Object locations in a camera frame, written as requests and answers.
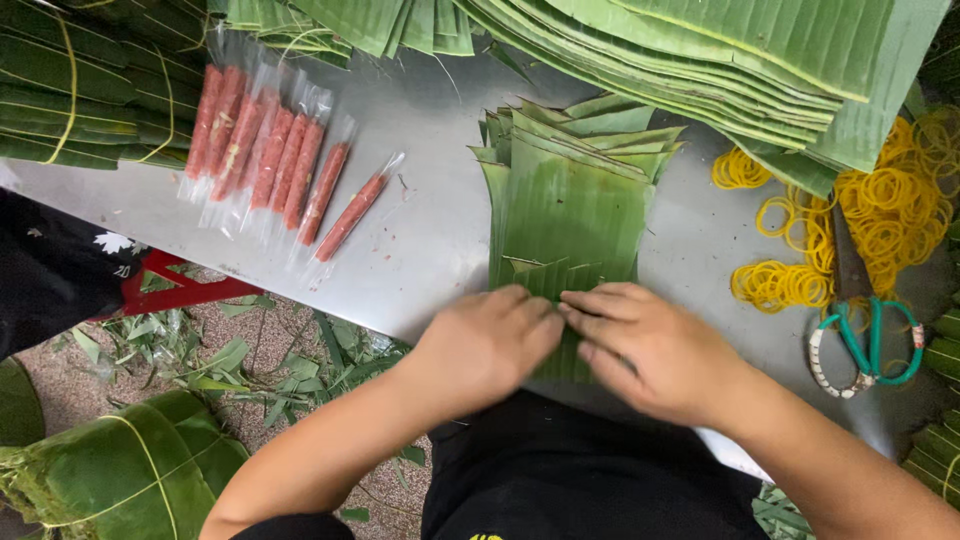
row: black clothing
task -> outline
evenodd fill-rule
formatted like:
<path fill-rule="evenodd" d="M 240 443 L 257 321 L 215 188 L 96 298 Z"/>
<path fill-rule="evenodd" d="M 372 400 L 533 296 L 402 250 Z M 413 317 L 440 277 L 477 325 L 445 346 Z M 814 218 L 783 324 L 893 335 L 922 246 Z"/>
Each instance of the black clothing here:
<path fill-rule="evenodd" d="M 430 433 L 421 538 L 756 538 L 760 481 L 692 430 L 624 426 L 521 391 Z M 237 540 L 350 539 L 330 514 L 277 517 Z"/>

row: stainless steel table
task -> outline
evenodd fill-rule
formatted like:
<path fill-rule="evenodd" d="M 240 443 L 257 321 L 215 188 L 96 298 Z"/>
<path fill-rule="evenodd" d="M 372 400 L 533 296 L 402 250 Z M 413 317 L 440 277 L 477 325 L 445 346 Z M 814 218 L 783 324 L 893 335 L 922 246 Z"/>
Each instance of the stainless steel table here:
<path fill-rule="evenodd" d="M 176 177 L 157 167 L 122 163 L 116 172 L 0 160 L 0 185 L 41 203 L 221 270 L 277 294 L 413 342 L 433 314 L 452 299 L 487 283 L 490 203 L 480 167 L 467 145 L 480 144 L 483 109 L 518 104 L 518 96 L 566 107 L 597 89 L 544 65 L 529 69 L 531 86 L 487 55 L 433 57 L 402 51 L 395 61 L 354 55 L 352 70 L 318 66 L 322 85 L 335 90 L 336 116 L 348 112 L 362 131 L 324 220 L 324 233 L 350 196 L 395 150 L 408 159 L 336 257 L 316 290 L 298 285 L 282 260 L 261 255 L 253 241 L 230 241 L 200 230 L 200 208 L 176 199 Z M 732 146 L 699 122 L 661 114 L 652 128 L 689 125 L 689 141 L 670 162 L 648 219 L 639 252 L 639 280 L 669 300 L 702 315 L 757 367 L 827 416 L 853 429 L 886 454 L 894 433 L 915 428 L 944 403 L 942 388 L 926 374 L 904 390 L 876 388 L 849 402 L 821 391 L 808 374 L 804 336 L 815 310 L 791 308 L 764 315 L 738 303 L 731 271 L 758 259 L 801 258 L 780 239 L 761 236 L 754 216 L 767 197 L 782 193 L 770 182 L 753 190 L 721 191 L 710 183 L 714 159 Z M 936 257 L 904 272 L 901 292 L 928 322 L 944 307 L 948 265 Z M 892 335 L 900 349 L 902 335 Z M 839 342 L 840 383 L 852 379 L 852 361 Z"/>

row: right hand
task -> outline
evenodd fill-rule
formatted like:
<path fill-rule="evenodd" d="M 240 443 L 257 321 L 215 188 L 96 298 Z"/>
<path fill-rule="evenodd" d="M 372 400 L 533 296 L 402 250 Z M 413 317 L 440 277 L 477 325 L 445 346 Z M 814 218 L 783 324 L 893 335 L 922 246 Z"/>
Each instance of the right hand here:
<path fill-rule="evenodd" d="M 561 300 L 596 378 L 655 418 L 721 429 L 737 414 L 737 398 L 764 377 L 707 323 L 639 285 L 603 283 Z"/>

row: scissors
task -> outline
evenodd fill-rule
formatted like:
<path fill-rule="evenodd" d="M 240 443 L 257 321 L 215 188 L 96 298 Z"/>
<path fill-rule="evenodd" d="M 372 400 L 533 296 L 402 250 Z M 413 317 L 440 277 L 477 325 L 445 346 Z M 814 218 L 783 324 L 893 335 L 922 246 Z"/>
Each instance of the scissors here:
<path fill-rule="evenodd" d="M 820 323 L 817 330 L 810 336 L 808 361 L 813 378 L 816 379 L 824 391 L 834 398 L 848 400 L 876 383 L 902 384 L 913 377 L 920 369 L 920 360 L 924 355 L 924 326 L 919 324 L 910 309 L 900 302 L 884 302 L 876 297 L 874 288 L 870 284 L 867 266 L 864 264 L 863 258 L 856 252 L 856 245 L 853 243 L 847 218 L 839 204 L 833 205 L 831 218 L 833 222 L 833 242 L 836 246 L 834 272 L 836 301 L 832 306 L 833 313 L 824 322 Z M 870 340 L 866 354 L 850 328 L 850 300 L 854 298 L 870 299 Z M 913 331 L 913 358 L 903 373 L 892 378 L 885 377 L 880 372 L 880 337 L 883 329 L 883 309 L 885 307 L 893 307 L 899 310 L 906 317 Z M 839 324 L 840 335 L 843 337 L 844 343 L 859 369 L 856 381 L 842 390 L 834 388 L 827 381 L 827 376 L 824 375 L 823 367 L 820 365 L 820 342 L 823 340 L 824 331 L 834 322 Z"/>

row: left hand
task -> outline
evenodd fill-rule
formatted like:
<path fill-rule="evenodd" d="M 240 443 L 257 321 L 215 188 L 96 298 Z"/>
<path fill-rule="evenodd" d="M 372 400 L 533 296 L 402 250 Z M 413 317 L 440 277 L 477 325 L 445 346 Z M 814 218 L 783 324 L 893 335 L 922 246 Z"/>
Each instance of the left hand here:
<path fill-rule="evenodd" d="M 441 311 L 391 370 L 437 418 L 459 418 L 514 393 L 557 348 L 564 319 L 520 285 L 467 296 Z"/>

